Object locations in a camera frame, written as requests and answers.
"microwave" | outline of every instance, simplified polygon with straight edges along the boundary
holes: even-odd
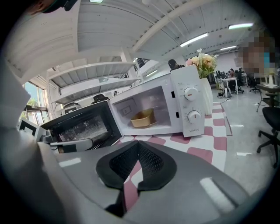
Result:
[[[131,119],[148,109],[153,109],[155,123],[134,127]],[[92,148],[112,145],[124,135],[204,134],[203,97],[196,66],[173,70],[41,127],[62,142],[90,138]]]

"black rubber pad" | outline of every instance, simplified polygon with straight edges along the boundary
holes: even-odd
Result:
[[[160,189],[175,176],[177,165],[174,159],[143,141],[126,143],[117,151],[103,156],[97,162],[96,172],[106,186],[121,190],[137,160],[143,172],[139,191]]]

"floor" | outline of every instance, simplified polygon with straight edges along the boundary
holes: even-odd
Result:
[[[213,101],[222,102],[227,114],[232,135],[227,137],[227,156],[224,172],[237,181],[251,195],[268,186],[274,175],[275,153],[272,145],[256,152],[258,146],[268,139],[258,137],[259,130],[271,133],[271,127],[263,117],[261,103],[258,112],[256,103],[260,94],[249,92],[250,88],[243,87],[245,92],[233,94],[231,100],[217,97],[218,90],[212,90]]]

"white vase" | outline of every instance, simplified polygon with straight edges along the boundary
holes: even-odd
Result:
[[[207,78],[200,79],[205,115],[211,115],[213,109],[213,95]]]
[[[273,78],[272,75],[269,75],[268,84],[270,88],[273,88]]]

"white ceiling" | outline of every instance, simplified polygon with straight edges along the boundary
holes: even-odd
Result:
[[[258,15],[236,0],[103,0],[91,3],[78,0],[69,12],[59,9],[51,14],[24,15],[15,25],[4,51],[10,64],[27,81],[44,70],[64,63],[119,61],[122,47],[133,57],[166,61],[183,55],[185,59],[204,52],[238,45],[250,32],[263,28]],[[168,13],[182,5],[194,5],[172,19],[149,38],[145,33],[160,24]],[[228,30],[231,24],[253,22],[247,28]],[[179,44],[208,32],[208,37],[179,47]],[[133,51],[133,46],[143,40]]]

